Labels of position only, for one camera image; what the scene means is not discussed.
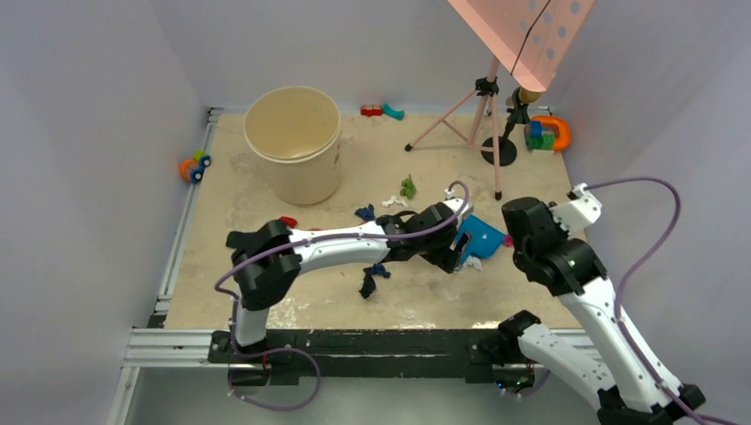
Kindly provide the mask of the blue dustpan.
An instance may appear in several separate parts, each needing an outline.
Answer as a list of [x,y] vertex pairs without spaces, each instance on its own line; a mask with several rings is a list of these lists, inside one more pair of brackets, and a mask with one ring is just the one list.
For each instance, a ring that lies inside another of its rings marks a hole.
[[459,264],[469,257],[488,259],[504,243],[506,234],[475,215],[468,216],[458,227],[454,249],[460,254]]

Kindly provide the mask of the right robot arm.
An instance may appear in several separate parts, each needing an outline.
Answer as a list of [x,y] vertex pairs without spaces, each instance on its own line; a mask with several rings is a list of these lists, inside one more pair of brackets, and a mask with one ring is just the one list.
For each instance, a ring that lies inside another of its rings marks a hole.
[[500,323],[497,356],[503,363],[533,360],[546,367],[595,409],[602,424],[671,424],[706,398],[661,363],[616,308],[614,285],[593,248],[573,237],[600,217],[600,208],[590,194],[561,205],[521,197],[501,208],[514,265],[569,310],[600,358],[564,342],[526,310]]

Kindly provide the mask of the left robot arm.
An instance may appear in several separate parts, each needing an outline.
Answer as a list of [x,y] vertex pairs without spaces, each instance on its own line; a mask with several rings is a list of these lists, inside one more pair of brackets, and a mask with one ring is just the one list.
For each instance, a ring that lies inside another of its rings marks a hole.
[[384,215],[352,228],[306,231],[271,220],[255,232],[230,232],[226,245],[233,251],[233,278],[239,288],[230,351],[243,362],[261,356],[269,310],[302,274],[415,256],[450,274],[461,256],[453,241],[473,210],[470,202],[452,198],[419,213]]

